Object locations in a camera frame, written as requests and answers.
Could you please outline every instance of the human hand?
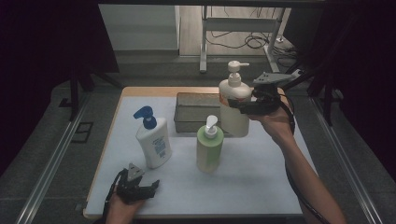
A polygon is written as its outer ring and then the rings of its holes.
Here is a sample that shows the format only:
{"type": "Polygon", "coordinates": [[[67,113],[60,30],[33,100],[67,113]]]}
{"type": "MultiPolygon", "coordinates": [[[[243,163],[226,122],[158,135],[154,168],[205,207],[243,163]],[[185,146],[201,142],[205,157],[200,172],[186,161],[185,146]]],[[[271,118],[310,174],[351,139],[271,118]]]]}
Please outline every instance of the human hand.
{"type": "Polygon", "coordinates": [[[282,107],[269,115],[247,116],[252,120],[259,121],[264,130],[278,145],[282,145],[288,139],[294,139],[290,128],[289,116],[282,107]]]}
{"type": "Polygon", "coordinates": [[[126,204],[114,191],[109,202],[106,224],[129,224],[145,201],[126,204]]]}

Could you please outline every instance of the bottle label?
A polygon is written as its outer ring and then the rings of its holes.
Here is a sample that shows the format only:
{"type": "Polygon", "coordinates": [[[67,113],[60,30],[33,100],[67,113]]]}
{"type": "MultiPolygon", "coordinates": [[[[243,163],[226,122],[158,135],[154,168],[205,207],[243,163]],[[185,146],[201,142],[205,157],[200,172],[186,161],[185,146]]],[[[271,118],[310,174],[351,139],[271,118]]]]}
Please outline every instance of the bottle label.
{"type": "Polygon", "coordinates": [[[236,98],[236,97],[233,97],[231,95],[224,94],[223,92],[219,93],[219,100],[220,100],[221,104],[226,105],[226,106],[230,106],[228,104],[228,99],[237,100],[239,102],[244,102],[244,101],[248,100],[248,98],[236,98]]]}
{"type": "Polygon", "coordinates": [[[155,152],[157,155],[159,155],[161,158],[165,157],[165,149],[166,149],[166,144],[165,141],[163,141],[163,136],[155,139],[152,141],[152,145],[154,145],[155,152]]]}

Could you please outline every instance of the dark background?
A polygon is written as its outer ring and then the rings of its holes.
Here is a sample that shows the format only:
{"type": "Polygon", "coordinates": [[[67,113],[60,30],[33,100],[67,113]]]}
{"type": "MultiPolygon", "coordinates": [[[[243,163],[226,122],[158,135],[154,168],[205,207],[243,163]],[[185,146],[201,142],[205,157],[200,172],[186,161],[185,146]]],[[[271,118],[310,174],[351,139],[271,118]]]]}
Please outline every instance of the dark background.
{"type": "Polygon", "coordinates": [[[396,7],[390,1],[361,1],[333,60],[326,54],[351,16],[350,8],[294,8],[284,36],[297,48],[303,66],[328,63],[326,71],[343,93],[340,106],[393,179],[396,179],[396,7]]]}
{"type": "Polygon", "coordinates": [[[52,89],[91,72],[119,72],[93,1],[0,2],[1,174],[43,116],[52,89]]]}

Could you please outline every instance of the cable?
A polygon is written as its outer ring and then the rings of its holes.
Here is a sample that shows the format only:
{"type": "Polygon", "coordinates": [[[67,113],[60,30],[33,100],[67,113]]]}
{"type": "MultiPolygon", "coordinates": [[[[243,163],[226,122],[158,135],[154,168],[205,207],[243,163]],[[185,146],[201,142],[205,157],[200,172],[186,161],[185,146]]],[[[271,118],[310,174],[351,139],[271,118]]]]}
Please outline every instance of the cable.
{"type": "Polygon", "coordinates": [[[110,202],[111,196],[113,196],[114,188],[116,187],[117,181],[119,180],[120,176],[123,173],[125,173],[125,172],[128,172],[128,170],[127,169],[123,169],[117,174],[116,178],[114,179],[113,184],[110,187],[110,190],[108,191],[108,194],[107,194],[106,199],[105,199],[105,206],[103,208],[103,214],[102,214],[102,218],[101,218],[102,220],[106,220],[107,213],[108,213],[108,208],[109,208],[108,204],[110,202]]]}
{"type": "Polygon", "coordinates": [[[240,48],[242,48],[242,47],[244,47],[244,46],[249,46],[251,49],[261,49],[263,46],[265,46],[265,44],[268,44],[269,42],[268,42],[268,40],[266,39],[266,38],[262,38],[261,36],[257,36],[257,35],[253,35],[253,33],[250,33],[250,35],[248,35],[246,38],[245,38],[245,44],[243,44],[243,45],[241,45],[241,46],[238,46],[238,47],[232,47],[232,46],[227,46],[227,45],[223,45],[223,44],[219,44],[219,43],[213,43],[213,42],[211,42],[211,41],[209,41],[208,39],[206,39],[206,41],[208,42],[208,43],[210,43],[210,44],[212,44],[212,45],[219,45],[219,46],[223,46],[223,47],[225,47],[225,48],[229,48],[229,49],[240,49],[240,48]],[[252,46],[251,44],[250,44],[250,42],[251,41],[255,41],[255,42],[257,42],[257,43],[259,43],[259,46],[252,46]]]}
{"type": "Polygon", "coordinates": [[[290,52],[286,52],[286,50],[287,49],[282,49],[282,48],[279,48],[277,46],[274,46],[273,54],[277,55],[277,56],[285,56],[285,57],[293,58],[293,59],[295,59],[297,57],[295,54],[291,53],[291,51],[290,52]]]}
{"type": "Polygon", "coordinates": [[[226,32],[226,33],[224,33],[222,35],[213,35],[213,31],[211,31],[210,33],[212,34],[213,37],[217,38],[217,37],[221,37],[221,36],[224,36],[224,35],[228,35],[228,34],[232,33],[232,31],[226,32]]]}
{"type": "Polygon", "coordinates": [[[276,63],[279,64],[280,66],[285,67],[285,68],[291,67],[291,65],[285,65],[285,64],[283,64],[283,63],[280,61],[280,60],[282,60],[282,59],[292,59],[292,58],[277,58],[277,59],[276,59],[276,63]]]}
{"type": "Polygon", "coordinates": [[[261,14],[262,14],[262,7],[259,10],[257,10],[257,18],[259,18],[261,14]]]}
{"type": "Polygon", "coordinates": [[[321,223],[323,224],[330,224],[330,222],[320,213],[318,212],[303,196],[303,194],[298,190],[297,186],[295,185],[295,182],[293,178],[291,177],[290,171],[288,167],[285,164],[286,168],[286,176],[288,177],[289,183],[291,188],[293,189],[294,193],[297,195],[297,198],[303,203],[303,205],[311,212],[312,215],[314,215],[321,223]]]}
{"type": "Polygon", "coordinates": [[[230,15],[228,15],[227,11],[225,10],[225,7],[224,7],[224,12],[225,12],[225,14],[226,14],[228,17],[230,17],[230,15]]]}
{"type": "MultiPolygon", "coordinates": [[[[281,96],[284,96],[288,99],[288,102],[290,102],[290,107],[289,109],[283,102],[280,103],[280,106],[285,110],[285,112],[289,116],[290,120],[290,128],[291,132],[294,134],[294,127],[295,127],[295,122],[294,122],[294,104],[293,101],[289,98],[289,96],[285,94],[279,94],[281,96]]],[[[285,163],[285,170],[286,170],[286,176],[288,177],[289,183],[291,188],[293,189],[294,193],[297,195],[297,198],[300,200],[300,202],[303,203],[303,205],[308,209],[308,211],[314,215],[322,224],[330,224],[330,222],[320,213],[318,212],[312,205],[311,203],[308,202],[308,200],[304,197],[304,195],[300,192],[300,190],[297,188],[293,178],[291,177],[290,171],[288,166],[285,163]]]]}
{"type": "Polygon", "coordinates": [[[250,13],[250,16],[249,16],[249,17],[251,17],[251,15],[253,15],[253,13],[254,13],[257,9],[258,9],[258,8],[255,7],[254,10],[250,13]]]}
{"type": "Polygon", "coordinates": [[[276,7],[274,7],[274,11],[273,11],[273,15],[272,15],[271,19],[274,17],[275,10],[276,10],[276,7]]]}

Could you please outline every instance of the bottle cap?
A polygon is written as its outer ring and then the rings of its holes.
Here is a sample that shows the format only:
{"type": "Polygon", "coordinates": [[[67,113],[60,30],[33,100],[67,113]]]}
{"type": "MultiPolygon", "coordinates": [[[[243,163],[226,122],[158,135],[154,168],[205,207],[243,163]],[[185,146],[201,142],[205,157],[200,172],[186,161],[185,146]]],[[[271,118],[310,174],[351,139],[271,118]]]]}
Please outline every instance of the bottle cap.
{"type": "Polygon", "coordinates": [[[153,129],[157,127],[157,120],[152,116],[152,108],[148,105],[143,106],[141,109],[134,113],[135,119],[143,118],[143,125],[146,129],[153,129]]]}
{"type": "Polygon", "coordinates": [[[205,136],[207,138],[215,138],[218,134],[218,128],[215,126],[218,123],[218,117],[209,115],[206,119],[205,136]]]}
{"type": "Polygon", "coordinates": [[[228,71],[236,73],[241,69],[241,66],[248,66],[248,63],[240,63],[238,61],[230,61],[228,63],[228,71]]]}
{"type": "Polygon", "coordinates": [[[228,70],[231,72],[228,77],[228,85],[231,87],[238,87],[241,85],[241,76],[238,73],[241,66],[248,66],[248,63],[240,63],[238,61],[230,61],[228,63],[228,70]]]}

